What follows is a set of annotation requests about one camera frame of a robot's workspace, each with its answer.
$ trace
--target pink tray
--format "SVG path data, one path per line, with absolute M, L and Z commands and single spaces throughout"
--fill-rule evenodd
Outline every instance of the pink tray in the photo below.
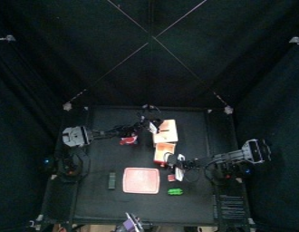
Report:
M 156 194 L 160 190 L 157 169 L 126 168 L 124 170 L 124 192 Z

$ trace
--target green object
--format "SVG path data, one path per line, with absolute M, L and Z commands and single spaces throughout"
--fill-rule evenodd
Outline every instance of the green object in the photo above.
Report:
M 170 188 L 168 190 L 168 194 L 172 196 L 180 196 L 180 195 L 182 195 L 182 189 L 181 188 Z

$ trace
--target orange object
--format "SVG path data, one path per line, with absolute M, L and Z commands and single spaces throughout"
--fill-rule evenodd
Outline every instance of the orange object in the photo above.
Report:
M 126 168 L 124 170 L 124 192 L 156 194 L 160 190 L 157 169 Z
M 164 166 L 168 156 L 174 154 L 174 144 L 173 143 L 157 143 L 153 162 L 161 164 Z
M 165 120 L 160 126 L 160 133 L 153 134 L 153 146 L 160 142 L 177 142 L 174 120 Z

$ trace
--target black curtain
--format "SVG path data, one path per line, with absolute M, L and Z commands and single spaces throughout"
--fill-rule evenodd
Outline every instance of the black curtain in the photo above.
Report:
M 249 181 L 253 219 L 265 231 L 299 231 L 299 46 L 279 60 L 237 107 L 237 135 L 268 139 L 272 161 Z
M 0 230 L 25 231 L 41 212 L 61 104 L 16 45 L 0 41 Z
M 216 91 L 240 144 L 273 143 L 249 184 L 253 217 L 268 230 L 299 230 L 299 1 L 208 0 L 161 36 L 201 1 L 112 2 L 149 33 L 109 1 L 0 1 L 0 37 L 17 39 L 0 42 L 0 230 L 20 231 L 40 213 L 40 163 L 62 103 L 85 88 L 77 104 L 224 107 Z

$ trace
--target small block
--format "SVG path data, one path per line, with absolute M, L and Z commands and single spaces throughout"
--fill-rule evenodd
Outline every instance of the small block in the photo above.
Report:
M 114 181 L 116 181 L 116 175 L 114 175 L 114 172 L 110 172 L 110 174 L 109 174 L 109 185 L 108 185 L 109 189 L 114 189 Z

